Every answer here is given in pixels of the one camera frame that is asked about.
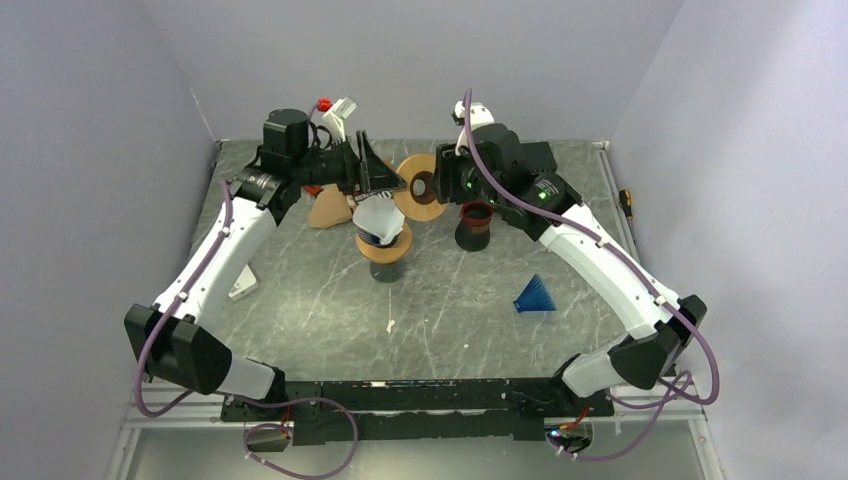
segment gray marble surface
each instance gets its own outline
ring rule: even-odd
[[[375,151],[398,165],[442,142],[377,140]],[[230,178],[258,141],[223,144],[195,246],[221,206],[217,180]],[[612,193],[590,142],[553,141],[559,174],[579,191],[621,243]],[[459,208],[409,221],[406,274],[374,281],[354,243],[351,223],[313,230],[313,200],[301,198],[251,258],[259,288],[225,303],[213,332],[234,353],[275,365],[291,380],[378,380],[549,376],[566,359],[624,331],[606,302],[565,262],[499,218],[482,252],[453,239]],[[558,311],[516,313],[512,301],[533,274]],[[391,332],[387,331],[394,322]]]

